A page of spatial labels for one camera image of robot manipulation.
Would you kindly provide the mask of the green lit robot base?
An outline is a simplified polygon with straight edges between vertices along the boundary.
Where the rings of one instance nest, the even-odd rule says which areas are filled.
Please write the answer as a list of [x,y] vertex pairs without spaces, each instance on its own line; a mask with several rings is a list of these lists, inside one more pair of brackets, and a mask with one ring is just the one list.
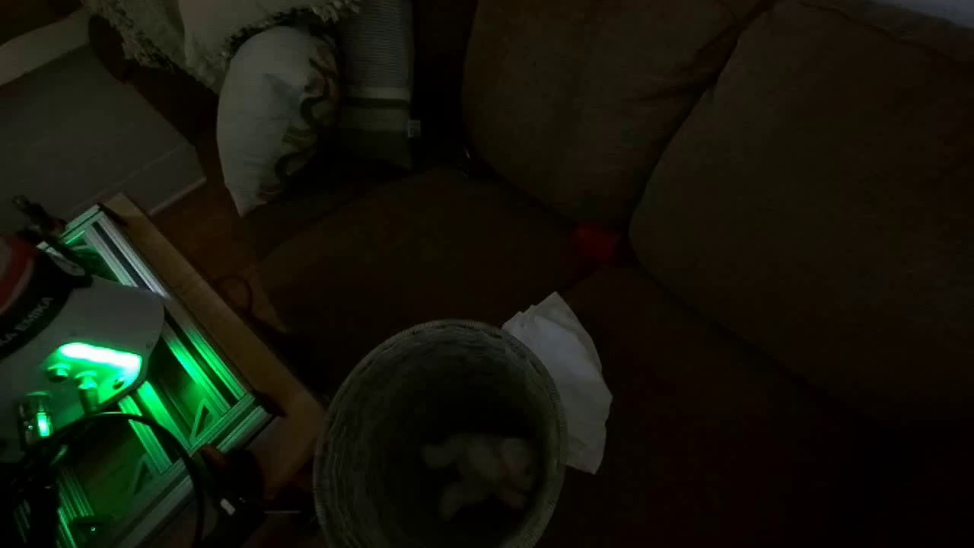
[[228,548],[270,422],[94,207],[4,285],[4,548]]

